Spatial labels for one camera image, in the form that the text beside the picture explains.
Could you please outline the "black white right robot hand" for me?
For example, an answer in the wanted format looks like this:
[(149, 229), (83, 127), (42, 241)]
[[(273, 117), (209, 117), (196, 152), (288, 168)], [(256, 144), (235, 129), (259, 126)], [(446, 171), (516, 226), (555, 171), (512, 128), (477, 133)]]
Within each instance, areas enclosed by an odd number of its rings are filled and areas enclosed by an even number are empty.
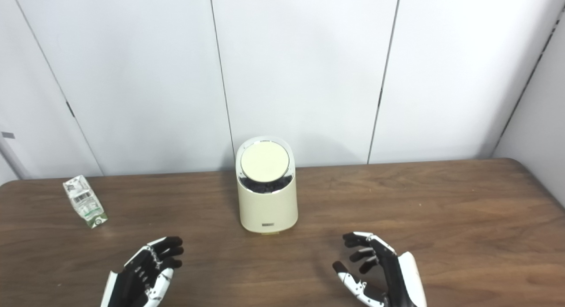
[(357, 247), (351, 262), (364, 262), (359, 273), (373, 267), (383, 269), (387, 290), (380, 289), (349, 272), (341, 261), (332, 267), (341, 283), (368, 307), (426, 307), (428, 305), (415, 257), (409, 251), (398, 255), (393, 247), (374, 233), (349, 232), (343, 235), (346, 247)]

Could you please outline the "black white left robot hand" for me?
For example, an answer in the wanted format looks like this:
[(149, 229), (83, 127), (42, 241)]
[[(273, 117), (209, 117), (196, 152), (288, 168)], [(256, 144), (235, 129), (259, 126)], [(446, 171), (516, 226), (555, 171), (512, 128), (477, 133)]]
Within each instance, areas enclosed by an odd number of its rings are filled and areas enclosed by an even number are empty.
[(111, 271), (105, 284), (102, 307), (157, 307), (175, 273), (182, 266), (182, 238), (162, 237), (141, 247), (121, 272)]

